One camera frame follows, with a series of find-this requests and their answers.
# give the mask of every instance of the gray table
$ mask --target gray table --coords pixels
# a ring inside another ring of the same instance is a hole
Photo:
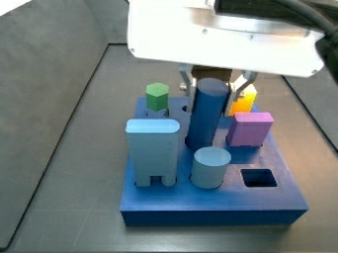
[[[338,152],[338,85],[323,68],[309,78],[284,78]]]
[[[125,121],[153,82],[177,91],[177,64],[110,46],[60,141],[9,252],[336,252],[336,154],[277,76],[260,75],[257,105],[309,205],[292,226],[125,227],[118,213]]]
[[[82,0],[29,1],[0,16],[0,251],[105,48]]]

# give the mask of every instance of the blue block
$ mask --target blue block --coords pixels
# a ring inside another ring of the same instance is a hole
[[[185,98],[169,98],[169,117],[177,120],[178,152],[176,183],[134,186],[128,158],[120,212],[126,226],[138,225],[272,225],[292,224],[308,209],[272,136],[261,147],[229,147],[225,135],[232,118],[221,117],[213,145],[231,153],[223,184],[215,189],[195,187],[188,179],[193,151],[184,146],[189,113]],[[145,118],[145,98],[137,100],[134,118]]]
[[[215,78],[203,78],[197,82],[195,92],[195,102],[185,137],[185,145],[193,151],[212,145],[228,87],[224,82]]]

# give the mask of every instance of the blue base block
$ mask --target blue base block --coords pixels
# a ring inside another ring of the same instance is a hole
[[[293,182],[272,136],[261,147],[229,147],[225,135],[232,118],[221,118],[213,145],[232,156],[223,184],[211,190],[195,187],[189,180],[193,152],[184,145],[189,113],[181,108],[185,98],[168,99],[169,118],[178,121],[176,183],[134,186],[128,158],[120,212],[126,226],[138,225],[267,225],[291,224],[308,209]],[[145,98],[137,100],[134,118],[145,118]]]

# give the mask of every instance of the square hole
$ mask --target square hole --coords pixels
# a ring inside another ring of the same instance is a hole
[[[277,185],[269,169],[240,170],[247,187],[275,187]]]

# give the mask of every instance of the dark blue cylinder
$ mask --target dark blue cylinder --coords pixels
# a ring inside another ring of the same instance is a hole
[[[185,137],[185,145],[191,150],[211,146],[221,115],[228,87],[215,78],[197,81],[193,108]]]

